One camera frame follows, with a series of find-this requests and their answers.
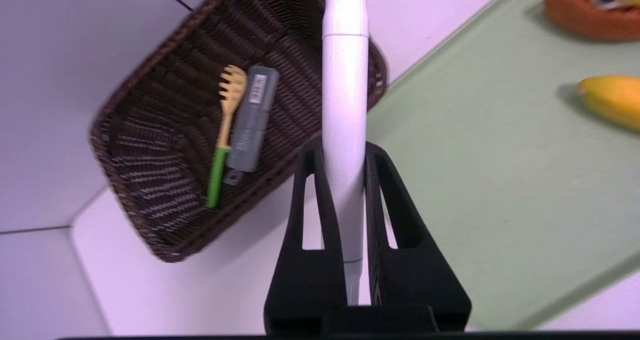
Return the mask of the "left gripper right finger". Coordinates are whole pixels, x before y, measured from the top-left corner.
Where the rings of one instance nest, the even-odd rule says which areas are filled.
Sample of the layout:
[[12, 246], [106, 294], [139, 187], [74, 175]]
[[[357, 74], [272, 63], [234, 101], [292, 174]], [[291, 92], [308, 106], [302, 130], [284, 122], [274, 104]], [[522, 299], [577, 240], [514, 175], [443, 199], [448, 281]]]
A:
[[441, 332], [466, 329], [473, 304], [416, 208], [390, 155], [365, 149], [365, 226], [374, 306], [430, 310]]

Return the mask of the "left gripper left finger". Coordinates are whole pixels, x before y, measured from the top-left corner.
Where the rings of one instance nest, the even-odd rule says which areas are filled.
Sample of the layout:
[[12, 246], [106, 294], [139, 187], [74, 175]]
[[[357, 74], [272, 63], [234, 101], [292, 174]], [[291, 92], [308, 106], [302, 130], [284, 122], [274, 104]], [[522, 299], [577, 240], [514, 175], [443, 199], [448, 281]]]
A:
[[[323, 249], [304, 249], [306, 182], [314, 176]], [[289, 219], [263, 307], [268, 334], [320, 334], [323, 320], [347, 306], [338, 217], [320, 140], [304, 144], [297, 160]]]

